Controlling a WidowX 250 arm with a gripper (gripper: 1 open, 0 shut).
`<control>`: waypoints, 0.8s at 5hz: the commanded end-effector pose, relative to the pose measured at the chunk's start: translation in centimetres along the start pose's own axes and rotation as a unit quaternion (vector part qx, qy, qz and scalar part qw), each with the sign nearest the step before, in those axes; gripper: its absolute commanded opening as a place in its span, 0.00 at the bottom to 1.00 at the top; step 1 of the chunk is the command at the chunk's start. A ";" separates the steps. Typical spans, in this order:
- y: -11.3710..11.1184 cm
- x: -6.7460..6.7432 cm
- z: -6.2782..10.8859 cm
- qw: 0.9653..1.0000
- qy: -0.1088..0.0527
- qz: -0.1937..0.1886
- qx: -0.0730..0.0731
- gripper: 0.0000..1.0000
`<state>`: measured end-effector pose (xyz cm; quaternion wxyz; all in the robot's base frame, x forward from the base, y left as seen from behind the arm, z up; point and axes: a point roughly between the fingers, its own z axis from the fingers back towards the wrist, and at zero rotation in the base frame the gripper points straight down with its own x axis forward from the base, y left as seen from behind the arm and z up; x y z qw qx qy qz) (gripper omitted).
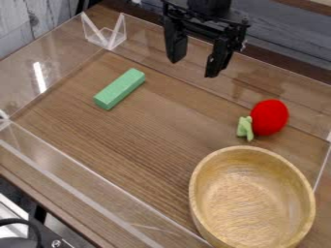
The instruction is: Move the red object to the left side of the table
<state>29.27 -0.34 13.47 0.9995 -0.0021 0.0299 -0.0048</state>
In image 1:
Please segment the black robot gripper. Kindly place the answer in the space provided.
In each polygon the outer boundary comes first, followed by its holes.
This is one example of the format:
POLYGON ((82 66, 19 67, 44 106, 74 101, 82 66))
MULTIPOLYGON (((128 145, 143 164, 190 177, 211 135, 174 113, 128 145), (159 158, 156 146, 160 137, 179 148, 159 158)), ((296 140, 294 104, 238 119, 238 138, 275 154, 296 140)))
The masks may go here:
POLYGON ((214 41, 207 57, 207 78, 228 66, 234 51, 244 49, 251 26, 248 15, 231 7, 232 0, 162 0, 167 57, 178 63, 187 56, 187 35, 214 41))

